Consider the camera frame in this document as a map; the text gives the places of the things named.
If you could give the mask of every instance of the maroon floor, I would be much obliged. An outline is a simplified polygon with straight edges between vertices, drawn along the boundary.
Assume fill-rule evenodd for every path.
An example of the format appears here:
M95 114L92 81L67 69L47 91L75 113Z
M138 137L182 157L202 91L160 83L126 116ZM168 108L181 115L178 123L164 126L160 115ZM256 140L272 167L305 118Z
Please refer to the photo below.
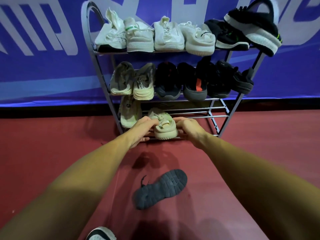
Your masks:
M223 139L320 187L320 110L238 112ZM201 121L207 128L207 122ZM0 227L68 166L115 137L111 116L0 120ZM145 211L132 193L180 168L186 188ZM209 158L189 142L140 144L124 158L80 239L107 226L122 239L267 239Z

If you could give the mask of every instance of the hand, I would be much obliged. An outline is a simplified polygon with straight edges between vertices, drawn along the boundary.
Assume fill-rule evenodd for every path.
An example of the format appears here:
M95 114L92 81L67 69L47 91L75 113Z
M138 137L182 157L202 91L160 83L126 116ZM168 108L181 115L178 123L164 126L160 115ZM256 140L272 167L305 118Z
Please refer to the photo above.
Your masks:
M173 118L179 132L179 137L184 140L189 140L199 149L202 149L202 142L208 134L195 119L188 119L185 117Z
M132 126L126 133L129 137L130 148L134 148L139 142L149 141L149 136L154 136L154 133L150 130L156 125L159 125L159 121L157 119L150 119L148 116L144 116L139 119L134 126Z

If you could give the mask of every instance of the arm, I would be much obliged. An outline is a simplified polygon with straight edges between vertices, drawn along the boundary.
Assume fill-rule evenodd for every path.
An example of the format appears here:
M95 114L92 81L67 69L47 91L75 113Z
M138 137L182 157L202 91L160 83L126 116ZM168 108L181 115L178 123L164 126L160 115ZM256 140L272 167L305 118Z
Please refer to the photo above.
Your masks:
M130 130L85 155L0 231L0 239L77 239L127 151L147 141L158 120L140 119Z
M318 239L320 190L268 161L175 118L182 137L202 149L269 239Z

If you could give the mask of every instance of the shoe rack shelf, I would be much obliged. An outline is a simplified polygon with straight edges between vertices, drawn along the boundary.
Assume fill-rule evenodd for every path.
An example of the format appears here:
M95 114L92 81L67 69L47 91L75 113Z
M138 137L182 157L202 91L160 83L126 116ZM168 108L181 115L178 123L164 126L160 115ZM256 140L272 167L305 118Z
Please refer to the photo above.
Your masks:
M87 48L89 50L89 54L90 54L91 60L93 62L94 68L96 70L99 82L101 84L102 90L103 90L104 95L106 97L107 103L108 103L110 110L112 112L112 115L115 119L117 128L118 128L119 132L122 134L125 131L125 129L122 128L122 126L120 124L120 113L119 113L119 111L117 111L117 109L111 99L110 87L109 87L109 84L106 83L106 80L102 74L102 69L101 69L101 65L98 60L98 56L109 55L111 57L113 68L115 69L117 64L114 59L114 55L127 54L127 52L100 53L95 49L95 44L94 44L94 42L91 38L91 35L90 35L90 26L89 26L89 14L91 11L93 11L94 14L96 15L96 17L98 18L98 21L101 24L101 27L105 23L104 18L102 16L100 10L96 6L96 4L92 1L85 1L81 7L81 23L82 23L83 36L84 36ZM173 51L173 52L185 52L185 50ZM154 53L163 53L163 51L154 51ZM226 51L225 61L229 62L231 59L231 56L232 56L232 51ZM265 57L265 54L260 51L254 61L254 64L252 65L252 68L254 70L252 79L255 76L258 68L260 67L264 57ZM234 106L231 109L229 109L226 106L225 102L221 98L206 98L205 101L211 101L209 107L206 106L206 107L198 107L198 108L190 108L190 109L187 109L187 108L164 109L164 111L166 111L170 115L181 115L181 116L185 116L187 118L194 118L194 119L208 118L213 122L213 125L214 125L214 129L215 129L216 133L213 133L213 134L215 136L221 136L223 134L223 132L225 131L228 123L230 122L230 119L233 116L234 112L236 111L238 105L240 104L243 96L244 96L244 94L242 94L242 93L238 94L238 96L235 100ZM172 102L187 102L188 101L188 100L179 99L179 98L177 100L167 100L167 101L149 100L149 101L141 101L141 102L142 103L166 104L166 103L172 103ZM222 106L214 106L215 101L219 101L222 104ZM219 110L223 109L225 114L224 115L214 115L214 110L217 110L217 109L219 109ZM148 110L142 111L142 115L146 115L147 113L148 113ZM215 121L215 118L220 118L220 117L225 118L221 128L218 127L217 122Z

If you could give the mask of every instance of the sneaker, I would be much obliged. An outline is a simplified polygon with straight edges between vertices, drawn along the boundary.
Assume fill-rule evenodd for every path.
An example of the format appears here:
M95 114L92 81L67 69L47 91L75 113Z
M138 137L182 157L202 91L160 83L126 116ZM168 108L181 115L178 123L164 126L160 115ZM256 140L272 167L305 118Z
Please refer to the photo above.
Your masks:
M223 60L219 60L216 66L224 78L224 83L232 90L243 94L251 92L254 87L254 82L251 80L254 73L252 68L241 73L237 66L233 67Z
M104 226L94 228L85 240L117 240L111 230Z
M224 84L224 74L211 62L211 56L205 56L198 62L197 75L204 77L210 97L225 99L230 95L230 87Z
M255 12L265 4L269 13ZM235 8L224 16L232 27L240 30L255 47L272 57L282 44L278 32L279 7L276 0L254 0L248 7Z
M187 185L188 177L181 169L173 169L163 174L153 184L143 185L134 193L134 204L137 210L145 210L159 201L178 195Z
M141 103L134 100L133 96L122 96L119 111L120 122L124 128L133 127L142 118Z
M196 76L196 68L185 62L178 64L179 77L183 83L183 96L189 101L203 101L207 97L207 86L203 76Z
M154 80L156 66L153 63L145 64L137 71L136 81L133 86L133 96L136 100L151 100L154 96Z
M155 71L155 88L162 100L176 100L181 93L178 70L171 62L162 62Z
M154 22L154 49L156 51L184 50L184 37L176 22L169 22L170 18L163 16Z
M106 11L108 24L104 24L94 43L98 52L125 52L126 32L123 20L110 8Z
M249 50L249 43L242 32L230 28L224 21L216 19L205 21L202 29L206 29L216 36L216 48L230 51Z
M154 128L154 136L158 140L168 140L177 137L178 130L176 123L170 114L166 113L162 109L152 108L148 112L150 119L158 119L159 125Z
M124 20L124 27L127 39L127 52L141 51L153 52L154 50L154 29L143 22L136 22L129 17Z
M197 56L210 56L214 53L216 37L208 30L197 28L190 21L179 24L186 40L186 51Z
M135 71L131 63L123 61L115 68L110 80L111 95L130 95L134 85Z

